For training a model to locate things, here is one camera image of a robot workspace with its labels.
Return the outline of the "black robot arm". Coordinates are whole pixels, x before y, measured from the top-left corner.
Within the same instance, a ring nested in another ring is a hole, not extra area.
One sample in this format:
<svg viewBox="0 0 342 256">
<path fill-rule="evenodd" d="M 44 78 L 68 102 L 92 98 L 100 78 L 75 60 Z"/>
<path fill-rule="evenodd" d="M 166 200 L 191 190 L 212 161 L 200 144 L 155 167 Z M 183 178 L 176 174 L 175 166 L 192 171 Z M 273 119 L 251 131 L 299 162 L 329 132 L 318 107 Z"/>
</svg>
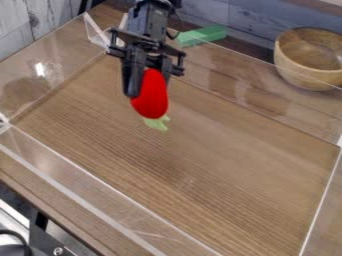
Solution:
<svg viewBox="0 0 342 256">
<path fill-rule="evenodd" d="M 110 28 L 107 54 L 122 61 L 123 93 L 140 95 L 144 70 L 156 69 L 162 77 L 184 75 L 186 53 L 167 43 L 178 35 L 168 32 L 168 19 L 182 0 L 139 0 L 128 9 L 127 27 Z"/>
</svg>

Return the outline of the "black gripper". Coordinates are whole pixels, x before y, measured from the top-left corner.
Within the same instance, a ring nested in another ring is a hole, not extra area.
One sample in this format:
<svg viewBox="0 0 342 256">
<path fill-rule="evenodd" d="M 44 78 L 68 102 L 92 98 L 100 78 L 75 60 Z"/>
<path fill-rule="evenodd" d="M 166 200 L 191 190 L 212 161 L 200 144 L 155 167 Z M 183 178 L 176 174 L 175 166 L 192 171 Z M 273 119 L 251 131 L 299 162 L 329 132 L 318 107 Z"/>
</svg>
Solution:
<svg viewBox="0 0 342 256">
<path fill-rule="evenodd" d="M 180 7 L 182 0 L 136 0 L 128 9 L 127 29 L 110 30 L 108 54 L 122 59 L 123 93 L 130 98 L 140 95 L 146 67 L 159 69 L 166 82 L 171 75 L 184 74 L 186 53 L 167 44 L 178 37 L 167 27 L 170 16 Z M 116 38 L 126 46 L 118 46 Z"/>
</svg>

